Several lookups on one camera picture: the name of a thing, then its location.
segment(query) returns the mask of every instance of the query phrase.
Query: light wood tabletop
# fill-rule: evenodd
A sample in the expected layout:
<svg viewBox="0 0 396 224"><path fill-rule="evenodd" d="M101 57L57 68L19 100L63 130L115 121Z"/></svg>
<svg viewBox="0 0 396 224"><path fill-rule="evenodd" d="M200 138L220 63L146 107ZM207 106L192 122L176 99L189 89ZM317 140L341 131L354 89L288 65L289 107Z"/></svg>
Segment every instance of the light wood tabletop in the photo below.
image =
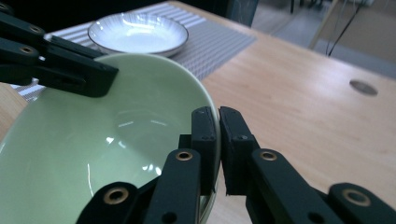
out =
<svg viewBox="0 0 396 224"><path fill-rule="evenodd" d="M396 208L396 81L245 26L184 8L257 40L203 80L217 107L239 110L261 147L282 153L314 188L360 185ZM370 84L375 96L355 91ZM1 137L26 103L0 87ZM208 223L249 223L244 197L226 197L222 171Z"/></svg>

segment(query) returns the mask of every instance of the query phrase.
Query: bowl rim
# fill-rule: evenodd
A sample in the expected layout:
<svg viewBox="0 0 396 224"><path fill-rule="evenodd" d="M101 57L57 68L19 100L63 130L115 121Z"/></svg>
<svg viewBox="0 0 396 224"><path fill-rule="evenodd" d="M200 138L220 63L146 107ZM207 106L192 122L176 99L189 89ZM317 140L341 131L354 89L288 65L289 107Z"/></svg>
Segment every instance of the bowl rim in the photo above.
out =
<svg viewBox="0 0 396 224"><path fill-rule="evenodd" d="M108 20L109 18L113 18L113 17L115 18L115 17L118 17L118 16L126 15L126 14L134 15L134 16L142 15L142 16L144 16L146 18L161 18L163 20L170 21L171 23L178 25L181 28L182 31L185 31L186 37L185 37L185 39L183 39L183 41L180 42L179 45L177 45L177 46L175 46L173 48L166 49L166 50L159 50L159 51L147 51L147 52L119 51L117 49L111 49L109 47L106 47L103 44L100 44L97 41L95 41L95 38L91 35L91 30L96 25L96 23L98 21ZM172 51L177 51L178 49L181 49L187 43L187 41L190 38L189 30L183 24L181 24L180 22L178 22L178 21L176 21L176 20L174 20L172 18L167 18L165 16L160 16L160 15L156 15L156 14L136 13L136 12L115 13L115 14L111 14L111 15L105 16L103 18L100 18L100 19L98 19L96 21L93 21L91 23L90 27L87 29L87 34L88 34L88 37L90 38L90 40L95 45L99 46L100 48L109 50L109 51L111 51L113 53L143 53L143 54L147 53L147 54L157 54L157 55L162 55L162 56L167 55L167 54L171 53Z"/></svg>

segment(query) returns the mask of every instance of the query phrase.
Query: black cable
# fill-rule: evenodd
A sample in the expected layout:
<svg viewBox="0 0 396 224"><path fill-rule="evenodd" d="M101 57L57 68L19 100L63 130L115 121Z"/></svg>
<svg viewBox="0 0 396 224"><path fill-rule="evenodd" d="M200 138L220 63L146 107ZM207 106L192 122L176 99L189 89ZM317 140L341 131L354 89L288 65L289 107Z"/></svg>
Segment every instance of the black cable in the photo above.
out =
<svg viewBox="0 0 396 224"><path fill-rule="evenodd" d="M348 23L346 24L346 27L344 27L344 30L341 32L341 34L338 36L338 38L335 40L334 44L332 45L332 49L330 50L329 54L327 55L328 57L330 57L332 55L332 51L334 50L334 48L337 45L338 41L344 35L344 32L347 30L347 28L349 27L350 23L352 23L353 19L355 19L356 14L358 14L359 10L361 9L361 7L364 5L365 2L366 1L361 1L359 3L358 7L355 10L355 13L353 14L353 16L349 19Z"/></svg>

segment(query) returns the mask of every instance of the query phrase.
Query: woven placemat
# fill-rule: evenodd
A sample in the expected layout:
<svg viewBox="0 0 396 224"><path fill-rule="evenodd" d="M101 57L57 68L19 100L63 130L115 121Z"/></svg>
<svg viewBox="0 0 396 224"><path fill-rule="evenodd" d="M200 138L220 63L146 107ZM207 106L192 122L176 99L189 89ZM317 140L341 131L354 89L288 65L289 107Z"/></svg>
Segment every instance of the woven placemat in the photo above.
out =
<svg viewBox="0 0 396 224"><path fill-rule="evenodd" d="M203 79L211 74L256 40L254 36L239 33L167 3L145 7L134 12L170 18L187 28L189 40L183 50L172 56L171 59L190 70L198 79ZM51 33L47 37L57 35L82 46L97 49L87 33L91 24L91 22L87 22L70 27ZM35 99L44 89L44 87L36 84L36 80L30 86L11 86L28 101Z"/></svg>

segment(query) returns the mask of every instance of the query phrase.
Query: green bowl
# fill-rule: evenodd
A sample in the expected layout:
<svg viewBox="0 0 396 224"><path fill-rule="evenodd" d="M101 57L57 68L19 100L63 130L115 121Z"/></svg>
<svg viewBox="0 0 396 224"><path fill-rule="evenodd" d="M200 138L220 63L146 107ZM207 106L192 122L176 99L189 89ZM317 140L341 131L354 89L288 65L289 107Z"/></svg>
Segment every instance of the green bowl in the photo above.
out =
<svg viewBox="0 0 396 224"><path fill-rule="evenodd" d="M194 109L211 106L218 118L200 81L173 61L146 54L97 61L120 69L108 95L45 89L8 131L0 145L2 223L75 223L101 187L139 188L160 175L179 135L191 133ZM203 219L213 198L201 200Z"/></svg>

